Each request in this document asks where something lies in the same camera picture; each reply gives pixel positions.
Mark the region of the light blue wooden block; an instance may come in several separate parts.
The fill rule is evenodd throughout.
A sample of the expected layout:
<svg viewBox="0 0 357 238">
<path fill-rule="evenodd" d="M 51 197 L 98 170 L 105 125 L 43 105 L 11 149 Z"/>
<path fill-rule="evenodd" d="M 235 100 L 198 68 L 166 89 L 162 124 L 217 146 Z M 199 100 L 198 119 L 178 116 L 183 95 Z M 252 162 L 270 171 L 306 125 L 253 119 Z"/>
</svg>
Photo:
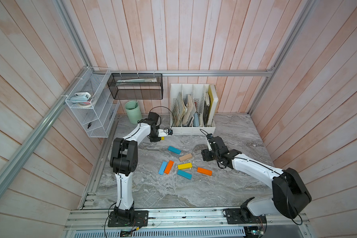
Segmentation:
<svg viewBox="0 0 357 238">
<path fill-rule="evenodd" d="M 163 162 L 162 162 L 162 164 L 161 164 L 161 166 L 160 166 L 160 168 L 159 168 L 159 172 L 158 172 L 160 175 L 163 175 L 163 174 L 164 174 L 164 171 L 165 171 L 167 165 L 168 165 L 168 163 L 167 163 L 166 161 L 163 161 Z"/>
</svg>

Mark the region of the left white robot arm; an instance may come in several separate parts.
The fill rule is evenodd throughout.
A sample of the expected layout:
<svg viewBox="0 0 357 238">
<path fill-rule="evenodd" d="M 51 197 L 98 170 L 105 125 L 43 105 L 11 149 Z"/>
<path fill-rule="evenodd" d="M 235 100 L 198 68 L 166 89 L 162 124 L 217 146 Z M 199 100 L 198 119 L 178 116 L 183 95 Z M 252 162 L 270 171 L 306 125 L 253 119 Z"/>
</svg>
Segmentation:
<svg viewBox="0 0 357 238">
<path fill-rule="evenodd" d="M 113 141 L 110 167 L 117 180 L 117 202 L 110 217 L 125 223 L 134 220 L 134 199 L 132 196 L 132 177 L 138 165 L 138 145 L 149 138 L 151 142 L 159 142 L 164 136 L 160 130 L 161 117 L 150 112 L 148 117 L 138 121 L 136 128 L 124 137 Z"/>
</svg>

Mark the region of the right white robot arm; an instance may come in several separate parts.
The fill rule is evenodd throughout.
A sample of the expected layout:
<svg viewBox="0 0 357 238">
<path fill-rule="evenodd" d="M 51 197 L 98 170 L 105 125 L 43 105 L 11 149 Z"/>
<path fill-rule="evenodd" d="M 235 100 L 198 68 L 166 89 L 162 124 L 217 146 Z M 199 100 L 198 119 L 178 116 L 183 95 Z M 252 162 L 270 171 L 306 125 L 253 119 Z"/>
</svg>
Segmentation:
<svg viewBox="0 0 357 238">
<path fill-rule="evenodd" d="M 267 214 L 281 214 L 295 220 L 311 203 L 311 194 L 296 170 L 275 168 L 238 150 L 229 150 L 221 137 L 211 133 L 207 133 L 206 138 L 208 147 L 201 152 L 204 161 L 216 161 L 220 169 L 230 168 L 248 174 L 272 190 L 265 198 L 249 198 L 239 209 L 224 209 L 228 224 L 258 223 L 264 221 Z"/>
</svg>

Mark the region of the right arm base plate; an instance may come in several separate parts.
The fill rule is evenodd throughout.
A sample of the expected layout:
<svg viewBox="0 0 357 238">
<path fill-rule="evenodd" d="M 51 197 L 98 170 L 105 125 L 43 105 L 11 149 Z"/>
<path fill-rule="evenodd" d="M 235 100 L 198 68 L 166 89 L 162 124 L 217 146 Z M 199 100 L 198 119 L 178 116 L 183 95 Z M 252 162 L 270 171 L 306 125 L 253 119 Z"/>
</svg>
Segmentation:
<svg viewBox="0 0 357 238">
<path fill-rule="evenodd" d="M 265 216 L 254 216 L 247 209 L 228 208 L 223 210 L 223 215 L 226 217 L 228 224 L 266 224 Z"/>
</svg>

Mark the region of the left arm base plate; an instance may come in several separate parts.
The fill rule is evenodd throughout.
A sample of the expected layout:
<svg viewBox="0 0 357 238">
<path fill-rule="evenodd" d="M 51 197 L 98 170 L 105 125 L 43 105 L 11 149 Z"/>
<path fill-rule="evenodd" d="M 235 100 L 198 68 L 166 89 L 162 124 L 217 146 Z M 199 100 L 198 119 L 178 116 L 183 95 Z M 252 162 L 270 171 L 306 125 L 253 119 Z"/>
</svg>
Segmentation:
<svg viewBox="0 0 357 238">
<path fill-rule="evenodd" d="M 148 225 L 147 210 L 114 210 L 110 213 L 108 227 L 144 227 Z"/>
</svg>

